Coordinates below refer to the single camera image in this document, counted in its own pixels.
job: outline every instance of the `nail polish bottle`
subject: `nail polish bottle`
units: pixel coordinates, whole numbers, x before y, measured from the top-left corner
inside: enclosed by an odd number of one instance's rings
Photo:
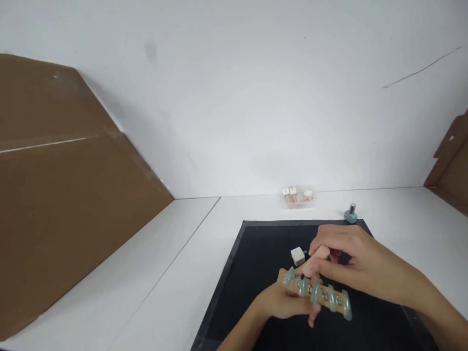
[[[356,204],[351,204],[350,209],[345,212],[345,220],[349,223],[354,224],[357,221],[357,214],[354,213]]]

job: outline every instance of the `pencil mark on wall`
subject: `pencil mark on wall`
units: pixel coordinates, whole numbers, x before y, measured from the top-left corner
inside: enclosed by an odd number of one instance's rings
[[[414,75],[416,75],[416,74],[418,74],[418,73],[421,73],[422,71],[428,69],[429,67],[431,67],[433,64],[437,63],[438,61],[440,61],[440,60],[443,59],[444,57],[447,57],[448,55],[453,54],[455,51],[461,49],[462,47],[464,47],[464,45],[459,46],[459,47],[457,47],[455,50],[450,51],[448,54],[445,54],[445,55],[439,57],[436,61],[434,61],[433,63],[431,63],[429,66],[424,67],[422,70],[419,70],[419,71],[417,71],[417,72],[414,72],[414,73],[410,74],[409,76],[406,76],[406,77],[404,77],[404,78],[401,78],[401,79],[399,79],[399,80],[397,80],[397,81],[394,81],[393,83],[390,83],[389,85],[385,85],[385,86],[383,86],[381,89],[387,89],[387,88],[391,87],[392,85],[401,82],[402,80],[405,80],[405,79],[407,79],[407,78],[409,78],[409,77],[412,77],[412,76],[414,76]]]
[[[153,68],[157,69],[157,44],[154,40],[145,43],[145,54]]]

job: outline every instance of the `white backdrop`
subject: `white backdrop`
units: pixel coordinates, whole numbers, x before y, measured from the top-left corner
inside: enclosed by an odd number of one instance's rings
[[[176,198],[420,186],[468,108],[465,0],[2,0],[0,51],[76,67]]]

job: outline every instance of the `black mat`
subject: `black mat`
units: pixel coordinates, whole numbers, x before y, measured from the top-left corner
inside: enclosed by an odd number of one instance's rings
[[[309,249],[321,224],[344,220],[244,221],[226,262],[192,350],[216,350],[255,297],[276,281],[280,268],[293,265],[291,250]],[[372,235],[364,220],[356,223]],[[347,264],[350,257],[340,256]],[[307,316],[270,318],[254,350],[438,350],[416,313],[323,278],[324,285],[346,289],[353,319],[348,322],[327,308],[314,328]]]

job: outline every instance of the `cardboard panel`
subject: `cardboard panel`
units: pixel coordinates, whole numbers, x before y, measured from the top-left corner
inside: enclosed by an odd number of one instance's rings
[[[0,153],[0,340],[173,199],[120,135]]]
[[[468,216],[468,111],[450,126],[424,186]]]
[[[448,164],[437,185],[468,204],[468,139]]]
[[[118,133],[71,67],[0,55],[0,151]]]

